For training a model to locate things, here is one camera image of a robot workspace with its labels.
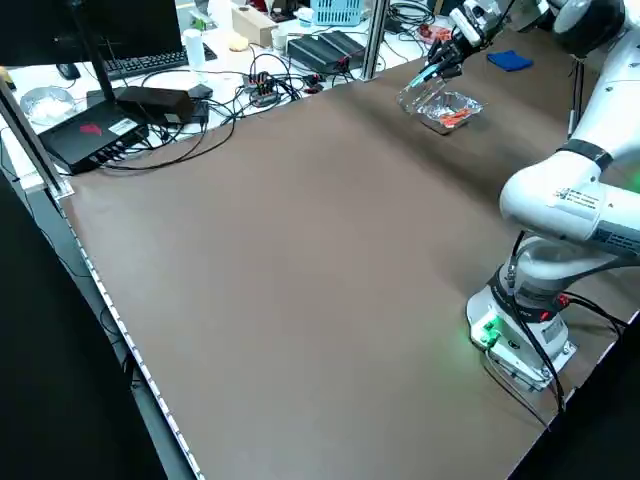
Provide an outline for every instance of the white label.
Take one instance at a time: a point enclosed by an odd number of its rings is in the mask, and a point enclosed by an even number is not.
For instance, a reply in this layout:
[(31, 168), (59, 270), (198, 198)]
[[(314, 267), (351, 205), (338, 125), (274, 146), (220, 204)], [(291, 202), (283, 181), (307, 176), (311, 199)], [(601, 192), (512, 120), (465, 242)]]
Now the white label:
[(121, 135), (124, 135), (125, 133), (130, 132), (137, 126), (138, 124), (133, 120), (131, 120), (130, 118), (123, 118), (118, 123), (111, 125), (109, 127), (109, 131), (118, 136), (121, 136)]
[(593, 220), (598, 213), (600, 198), (573, 188), (560, 188), (553, 193), (547, 205), (585, 220)]
[(544, 341), (549, 343), (551, 340), (556, 338), (562, 331), (563, 325), (564, 323), (562, 322), (562, 320), (560, 320), (560, 317), (556, 316), (556, 319), (553, 321), (553, 323), (542, 331)]

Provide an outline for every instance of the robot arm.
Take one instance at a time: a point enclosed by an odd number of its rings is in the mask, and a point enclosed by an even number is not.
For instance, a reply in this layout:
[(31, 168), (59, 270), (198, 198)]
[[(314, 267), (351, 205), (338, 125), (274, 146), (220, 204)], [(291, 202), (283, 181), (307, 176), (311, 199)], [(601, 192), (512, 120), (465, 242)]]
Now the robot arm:
[[(640, 4), (627, 2), (569, 0), (560, 9), (554, 35), (563, 49), (583, 58), (606, 48), (607, 59), (569, 141), (548, 159), (517, 172), (503, 188), (503, 216), (534, 236), (467, 303), (473, 343), (534, 389), (550, 381), (549, 363), (538, 347), (556, 371), (576, 349), (562, 319), (561, 293), (595, 272), (640, 265), (640, 195), (600, 182), (612, 163), (640, 157), (640, 117), (633, 109), (640, 98), (640, 15), (635, 11)], [(461, 74), (462, 62), (486, 48), (502, 28), (526, 30), (549, 9), (544, 0), (477, 6), (467, 0), (452, 12), (452, 39), (434, 45), (426, 77)], [(520, 20), (512, 21), (516, 13), (522, 14)]]
[[(451, 12), (451, 40), (430, 50), (426, 78), (460, 75), (464, 60), (486, 48), (503, 28), (526, 31), (548, 12), (546, 0), (466, 0)], [(599, 47), (611, 50), (571, 139), (507, 182), (502, 213), (546, 237), (640, 258), (640, 215), (634, 214), (640, 212), (640, 195), (599, 182), (612, 162), (640, 156), (640, 119), (628, 108), (640, 96), (636, 15), (622, 0), (569, 0), (556, 18), (554, 34), (578, 57)]]
[(503, 28), (527, 31), (548, 11), (546, 0), (466, 0), (449, 14), (455, 24), (452, 38), (433, 44), (426, 68), (443, 78), (460, 75), (462, 63), (487, 48)]

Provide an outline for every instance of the power adapter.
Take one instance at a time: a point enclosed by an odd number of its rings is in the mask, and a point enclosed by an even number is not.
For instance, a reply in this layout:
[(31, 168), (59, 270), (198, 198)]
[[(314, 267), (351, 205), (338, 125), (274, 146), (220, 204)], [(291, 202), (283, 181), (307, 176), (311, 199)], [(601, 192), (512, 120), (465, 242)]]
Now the power adapter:
[(395, 20), (389, 17), (384, 21), (384, 29), (391, 33), (402, 33), (405, 30), (400, 20)]
[(194, 111), (193, 100), (186, 91), (168, 88), (127, 87), (117, 103), (126, 112), (155, 125), (187, 123)]

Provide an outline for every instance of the brown table surface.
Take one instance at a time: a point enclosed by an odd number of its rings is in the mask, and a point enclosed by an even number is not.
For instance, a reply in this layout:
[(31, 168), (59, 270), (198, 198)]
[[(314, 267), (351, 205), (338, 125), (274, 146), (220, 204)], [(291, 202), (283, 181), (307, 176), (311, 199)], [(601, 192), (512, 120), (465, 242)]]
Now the brown table surface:
[[(516, 236), (501, 186), (566, 134), (570, 58), (539, 32), (495, 49), (514, 46), (535, 66), (470, 59), (452, 88), (486, 109), (448, 137), (395, 104), (414, 62), (243, 120), (197, 160), (73, 179), (64, 209), (209, 478), (504, 478), (537, 438), (463, 313)], [(578, 290), (629, 318), (621, 283)], [(569, 391), (613, 337), (567, 318)]]

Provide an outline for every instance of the orange food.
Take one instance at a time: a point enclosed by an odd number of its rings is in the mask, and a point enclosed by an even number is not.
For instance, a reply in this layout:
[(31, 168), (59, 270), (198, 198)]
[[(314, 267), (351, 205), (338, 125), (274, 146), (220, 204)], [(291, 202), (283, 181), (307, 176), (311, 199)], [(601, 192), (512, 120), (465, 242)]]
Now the orange food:
[(462, 120), (467, 118), (469, 115), (473, 113), (470, 108), (461, 108), (456, 113), (445, 113), (444, 115), (440, 115), (440, 123), (442, 123), (445, 127), (455, 127)]

